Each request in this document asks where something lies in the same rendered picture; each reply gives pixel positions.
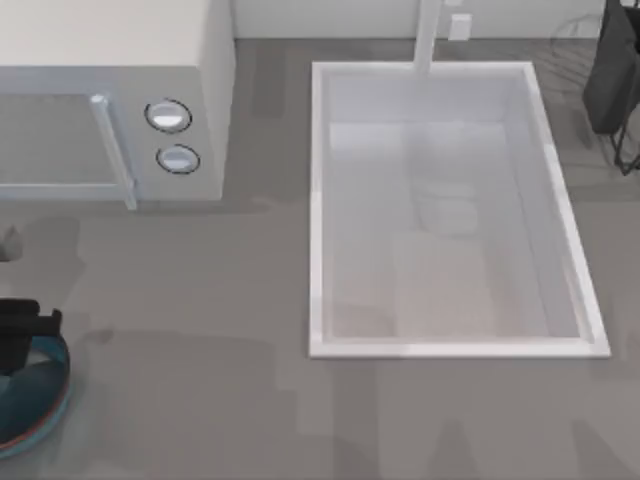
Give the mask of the white sink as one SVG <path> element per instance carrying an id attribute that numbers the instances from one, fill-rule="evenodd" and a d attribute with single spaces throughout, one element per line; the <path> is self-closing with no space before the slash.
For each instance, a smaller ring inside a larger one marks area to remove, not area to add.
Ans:
<path id="1" fill-rule="evenodd" d="M 607 358 L 534 66 L 316 62 L 308 353 Z"/>

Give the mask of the small round microwave knob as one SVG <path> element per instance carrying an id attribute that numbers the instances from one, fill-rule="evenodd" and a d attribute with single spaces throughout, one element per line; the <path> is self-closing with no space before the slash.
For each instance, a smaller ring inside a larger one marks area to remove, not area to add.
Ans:
<path id="1" fill-rule="evenodd" d="M 199 154 L 182 144 L 159 149 L 155 154 L 155 160 L 165 172 L 173 175 L 190 175 L 201 165 Z"/>

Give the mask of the large round microwave knob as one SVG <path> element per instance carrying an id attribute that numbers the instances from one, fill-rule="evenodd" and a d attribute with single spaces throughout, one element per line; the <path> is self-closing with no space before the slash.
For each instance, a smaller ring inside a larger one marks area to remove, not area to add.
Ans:
<path id="1" fill-rule="evenodd" d="M 169 98 L 147 104 L 144 117 L 153 129 L 165 134 L 183 132 L 193 121 L 193 115 L 184 103 Z"/>

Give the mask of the tall white tap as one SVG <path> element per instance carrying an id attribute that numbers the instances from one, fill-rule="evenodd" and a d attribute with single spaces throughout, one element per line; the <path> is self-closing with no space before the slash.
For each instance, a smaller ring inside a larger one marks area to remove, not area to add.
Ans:
<path id="1" fill-rule="evenodd" d="M 413 67 L 418 75 L 427 75 L 432 59 L 443 0 L 419 0 Z"/>

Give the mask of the microwave door with window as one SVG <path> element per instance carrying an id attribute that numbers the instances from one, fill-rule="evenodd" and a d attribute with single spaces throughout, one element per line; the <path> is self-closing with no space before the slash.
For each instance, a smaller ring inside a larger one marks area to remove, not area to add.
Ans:
<path id="1" fill-rule="evenodd" d="M 91 95 L 0 94 L 0 201 L 124 202 Z"/>

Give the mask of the pale microwave oven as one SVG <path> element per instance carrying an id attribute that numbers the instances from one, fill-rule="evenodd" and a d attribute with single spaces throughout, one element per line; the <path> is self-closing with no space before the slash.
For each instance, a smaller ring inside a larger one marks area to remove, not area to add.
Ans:
<path id="1" fill-rule="evenodd" d="M 0 94 L 108 96 L 137 207 L 222 198 L 235 73 L 230 0 L 0 0 Z M 187 130 L 145 120 L 145 106 L 166 98 L 191 111 Z M 197 171 L 156 163 L 175 144 L 199 154 Z"/>

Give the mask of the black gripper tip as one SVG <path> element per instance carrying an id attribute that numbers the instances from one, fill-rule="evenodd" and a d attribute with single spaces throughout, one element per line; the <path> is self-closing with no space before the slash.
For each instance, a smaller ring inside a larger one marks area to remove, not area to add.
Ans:
<path id="1" fill-rule="evenodd" d="M 0 298 L 0 375 L 11 376 L 26 366 L 34 337 L 57 338 L 63 314 L 42 314 L 37 300 Z"/>

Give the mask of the teal bowl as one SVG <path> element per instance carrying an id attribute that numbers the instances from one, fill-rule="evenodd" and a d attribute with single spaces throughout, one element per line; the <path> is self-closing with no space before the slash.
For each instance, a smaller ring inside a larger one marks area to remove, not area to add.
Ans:
<path id="1" fill-rule="evenodd" d="M 4 349 L 0 359 L 0 460 L 45 439 L 64 416 L 71 396 L 71 358 L 58 335 L 35 336 Z"/>

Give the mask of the white wall socket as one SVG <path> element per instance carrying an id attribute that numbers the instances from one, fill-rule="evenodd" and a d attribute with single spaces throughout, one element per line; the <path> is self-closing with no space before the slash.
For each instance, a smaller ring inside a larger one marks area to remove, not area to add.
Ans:
<path id="1" fill-rule="evenodd" d="M 453 14 L 449 28 L 449 41 L 467 41 L 471 37 L 472 15 L 467 13 Z"/>

